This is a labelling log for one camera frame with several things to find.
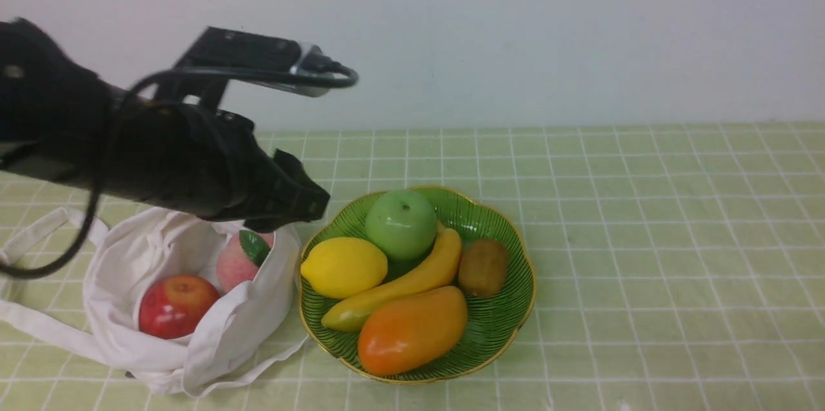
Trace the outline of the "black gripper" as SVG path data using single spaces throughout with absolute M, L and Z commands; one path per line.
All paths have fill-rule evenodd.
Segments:
M 128 102 L 105 170 L 104 193 L 211 221 L 244 220 L 268 234 L 324 217 L 330 194 L 282 149 L 272 159 L 255 124 L 233 112 L 186 103 Z

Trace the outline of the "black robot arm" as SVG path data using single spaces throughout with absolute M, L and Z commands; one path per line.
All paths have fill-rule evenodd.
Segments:
M 314 45 L 208 28 L 170 70 L 121 90 L 25 19 L 2 23 L 2 170 L 267 233 L 324 215 L 297 157 L 219 108 L 231 81 L 310 97 L 351 87 Z

